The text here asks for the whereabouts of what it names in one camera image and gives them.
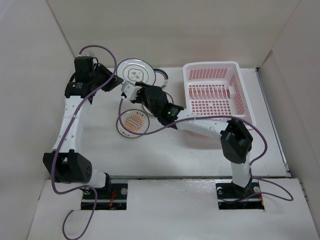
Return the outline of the plate with cloud outline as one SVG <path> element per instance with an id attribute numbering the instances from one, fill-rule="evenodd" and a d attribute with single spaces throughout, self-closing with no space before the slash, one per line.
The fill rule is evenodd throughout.
<path id="1" fill-rule="evenodd" d="M 138 58 L 128 58 L 121 61 L 117 66 L 116 75 L 132 83 L 142 82 L 153 86 L 156 82 L 156 73 L 153 67 Z"/>

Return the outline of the plate with green red rim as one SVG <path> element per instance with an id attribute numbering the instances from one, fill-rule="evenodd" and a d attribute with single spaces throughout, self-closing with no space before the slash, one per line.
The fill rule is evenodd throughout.
<path id="1" fill-rule="evenodd" d="M 154 73 L 155 73 L 155 86 L 161 87 L 164 89 L 169 82 L 169 76 L 166 71 L 160 68 L 154 68 Z"/>

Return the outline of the pink white dish rack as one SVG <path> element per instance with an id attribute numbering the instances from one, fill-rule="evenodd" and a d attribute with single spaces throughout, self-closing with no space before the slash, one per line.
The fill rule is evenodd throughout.
<path id="1" fill-rule="evenodd" d="M 182 68 L 186 108 L 201 116 L 235 116 L 256 125 L 239 64 L 205 61 Z"/>

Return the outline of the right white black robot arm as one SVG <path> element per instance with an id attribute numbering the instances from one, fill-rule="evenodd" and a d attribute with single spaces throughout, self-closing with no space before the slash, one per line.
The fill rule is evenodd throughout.
<path id="1" fill-rule="evenodd" d="M 253 137 L 242 119 L 233 116 L 214 119 L 213 116 L 196 115 L 182 106 L 170 103 L 161 87 L 143 82 L 125 81 L 121 87 L 121 97 L 133 104 L 143 105 L 166 128 L 219 140 L 223 156 L 231 163 L 232 193 L 243 197 L 249 192 L 252 181 L 249 156 Z"/>

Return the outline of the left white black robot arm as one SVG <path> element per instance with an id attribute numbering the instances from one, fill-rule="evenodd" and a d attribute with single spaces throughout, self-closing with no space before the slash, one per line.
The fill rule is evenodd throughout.
<path id="1" fill-rule="evenodd" d="M 107 173 L 94 169 L 81 154 L 81 140 L 85 118 L 98 90 L 110 92 L 123 83 L 96 57 L 78 56 L 74 59 L 75 72 L 64 91 L 64 114 L 58 138 L 51 152 L 43 155 L 43 164 L 52 183 L 79 183 L 94 187 L 102 199 L 111 195 L 112 186 Z"/>

